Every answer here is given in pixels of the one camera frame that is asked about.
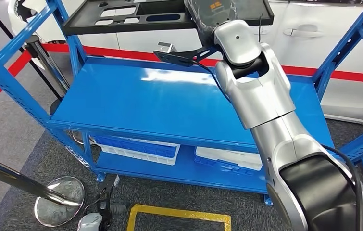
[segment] blue metal shelf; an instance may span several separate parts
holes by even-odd
[[[234,108],[202,69],[88,58],[48,123],[193,146],[257,152]],[[291,97],[307,130],[333,145],[309,77],[289,76]]]
[[[253,176],[238,175],[195,163],[193,146],[182,145],[173,166],[104,152],[100,153],[96,166],[99,171],[131,177],[143,177],[153,180],[165,180],[253,193],[267,193],[263,170],[254,171]]]

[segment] black cable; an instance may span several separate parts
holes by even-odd
[[[6,25],[4,25],[4,23],[1,20],[0,20],[0,28],[4,31],[4,33],[10,39],[14,38],[13,34],[7,29]],[[24,49],[20,47],[19,51],[21,53],[23,53]],[[63,99],[61,98],[61,96],[58,94],[58,92],[55,90],[55,88],[51,85],[51,83],[48,81],[48,79],[44,76],[44,74],[41,72],[41,70],[38,68],[38,66],[32,60],[30,60],[30,64],[34,68],[34,70],[38,73],[38,75],[42,78],[42,80],[45,82],[45,84],[49,87],[49,89],[52,91],[52,93],[54,93],[54,95],[57,97],[57,99],[59,101],[62,101]]]
[[[337,155],[341,156],[343,158],[350,169],[350,172],[352,174],[352,178],[355,182],[355,193],[357,197],[357,203],[356,203],[356,231],[362,231],[363,230],[363,193],[362,193],[362,187],[361,187],[361,181],[360,177],[358,176],[357,168],[354,166],[354,164],[348,159],[348,157],[340,152],[337,149],[328,147],[324,144],[321,144],[325,149],[332,151],[336,153]]]
[[[205,65],[202,65],[202,64],[200,64],[199,62],[197,62],[197,61],[195,61],[195,60],[191,60],[194,64],[196,64],[197,66],[200,66],[200,67],[202,67],[202,68],[204,68],[206,71],[208,71],[210,74],[211,74],[211,76],[213,77],[213,79],[214,79],[214,81],[215,81],[215,83],[217,84],[217,87],[219,88],[219,90],[222,92],[222,94],[224,95],[224,97],[226,98],[226,100],[228,100],[229,101],[229,98],[225,95],[225,93],[224,93],[224,91],[222,90],[222,88],[221,88],[221,86],[219,85],[219,83],[218,83],[218,80],[215,78],[215,75],[214,75],[214,73],[208,68],[208,67],[206,67]]]
[[[261,14],[261,16],[259,16],[258,42],[261,42],[261,25],[262,25],[262,16],[263,16],[263,13]]]

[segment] hole in tray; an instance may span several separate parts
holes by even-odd
[[[130,15],[136,11],[136,6],[114,7],[105,9],[101,17]]]
[[[116,9],[116,16],[130,15],[136,11],[136,6],[121,7]]]
[[[163,14],[163,15],[152,15],[146,18],[148,22],[156,21],[174,21],[180,19],[179,14]]]
[[[101,2],[101,3],[99,3],[99,7],[104,7],[104,6],[107,6],[108,5],[108,3],[107,2]]]
[[[139,22],[139,18],[127,18],[123,23],[124,24],[128,24],[128,23],[138,23]]]
[[[112,17],[116,15],[116,9],[105,9],[100,16],[101,17]]]
[[[113,23],[113,19],[104,19],[104,20],[98,20],[97,22],[95,22],[95,25],[100,26],[100,25],[109,25]]]

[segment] white plastic tray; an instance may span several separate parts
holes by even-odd
[[[152,154],[148,154],[148,153],[142,153],[142,152],[137,152],[137,151],[123,149],[123,148],[117,148],[117,147],[98,144],[98,143],[97,143],[97,145],[100,146],[102,148],[102,151],[104,151],[106,153],[127,156],[127,157],[140,159],[140,160],[152,161],[152,162],[165,164],[165,165],[174,165],[175,160],[177,158],[178,151],[180,150],[180,144],[176,144],[177,148],[175,150],[174,157],[168,158],[168,157],[162,157],[162,156],[158,156],[158,155],[152,155]]]
[[[235,163],[239,167],[253,170],[261,170],[262,161],[258,153],[245,153],[238,151],[229,151],[215,148],[197,147],[196,155],[210,160],[223,160]]]

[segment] round metal base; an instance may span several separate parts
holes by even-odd
[[[57,205],[42,197],[37,197],[34,205],[34,214],[36,219],[44,226],[55,227],[69,222],[79,212],[85,200],[84,185],[75,177],[61,177],[53,180],[47,185],[58,193],[81,204],[73,207],[66,205]]]
[[[77,143],[84,145],[84,139],[82,139],[82,132],[72,131],[72,138],[74,138],[74,141],[76,141]],[[95,145],[95,142],[92,137],[89,137],[89,144],[91,146]]]

